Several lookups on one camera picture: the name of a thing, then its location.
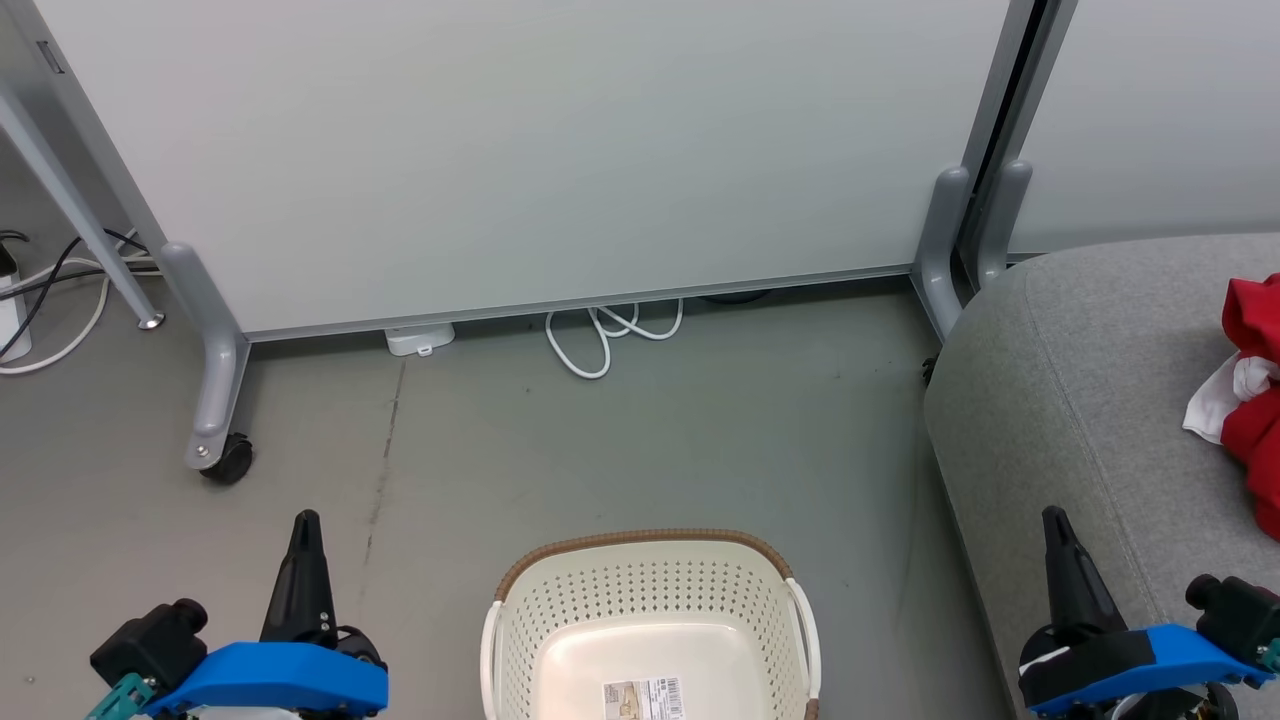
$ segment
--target gray sofa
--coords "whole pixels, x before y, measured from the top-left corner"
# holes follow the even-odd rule
[[[1194,624],[1188,582],[1280,591],[1244,469],[1181,429],[1187,401],[1235,350],[1229,278],[1280,272],[1280,234],[1120,242],[1044,255],[965,307],[925,421],[1015,707],[1018,656],[1048,621],[1041,510],[1068,510],[1130,626]],[[1280,720],[1280,688],[1234,692]]]

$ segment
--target red garment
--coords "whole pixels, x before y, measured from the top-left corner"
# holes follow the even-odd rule
[[[1222,329],[1240,357],[1280,363],[1280,273],[1265,282],[1233,279],[1226,288]],[[1242,402],[1222,423],[1222,446],[1248,465],[1248,488],[1258,527],[1280,541],[1280,384]]]

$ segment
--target gray table leg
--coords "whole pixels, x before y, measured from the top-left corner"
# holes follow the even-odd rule
[[[157,328],[164,322],[164,313],[157,311],[147,296],[142,293],[138,282],[129,274],[120,254],[115,251],[114,243],[102,232],[102,224],[93,215],[84,196],[76,190],[63,164],[54,156],[54,151],[45,142],[45,137],[36,128],[31,115],[27,114],[13,91],[3,83],[0,83],[0,127],[9,135],[18,152],[31,165],[32,172],[36,173],[54,202],[70,220],[76,232],[84,238],[84,243],[101,263],[106,277],[111,278],[115,290],[120,292],[129,309],[138,316],[138,327],[145,331]]]
[[[169,284],[174,295],[205,342],[205,375],[186,454],[188,466],[204,470],[221,457],[244,379],[250,343],[195,250],[168,242],[160,255],[173,275]]]
[[[911,266],[911,284],[940,340],[946,340],[960,316],[960,299],[951,283],[951,249],[955,247],[960,219],[969,200],[969,170],[942,170],[933,183],[929,210],[924,215],[920,245]]]
[[[1009,241],[1014,237],[1018,211],[1023,208],[1030,182],[1032,164],[1027,160],[1014,160],[1000,169],[987,211],[978,227],[974,242],[977,252],[972,259],[966,258],[978,290],[991,284],[1009,266]]]

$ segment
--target metal bracket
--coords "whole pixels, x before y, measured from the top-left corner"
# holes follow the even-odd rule
[[[1027,160],[1014,160],[1000,168],[991,205],[979,219],[977,242],[961,246],[961,259],[977,290],[991,284],[1009,266],[1009,241],[1030,182],[1032,164]]]
[[[169,286],[205,342],[205,375],[186,457],[188,466],[204,470],[223,455],[250,343],[195,250],[169,242],[160,255],[173,275]]]
[[[969,170],[948,168],[933,183],[929,211],[911,265],[911,284],[938,338],[946,340],[960,316],[960,297],[951,282],[951,249],[969,201]]]
[[[36,49],[40,50],[40,55],[49,63],[49,70],[55,76],[64,76],[67,70],[63,69],[63,64],[58,61],[58,56],[54,55],[54,49],[49,46],[47,40],[37,40]]]

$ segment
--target white partition panel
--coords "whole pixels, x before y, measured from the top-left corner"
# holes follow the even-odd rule
[[[1280,5],[1079,0],[1010,252],[1280,229]]]
[[[246,332],[883,268],[1007,0],[35,0]]]

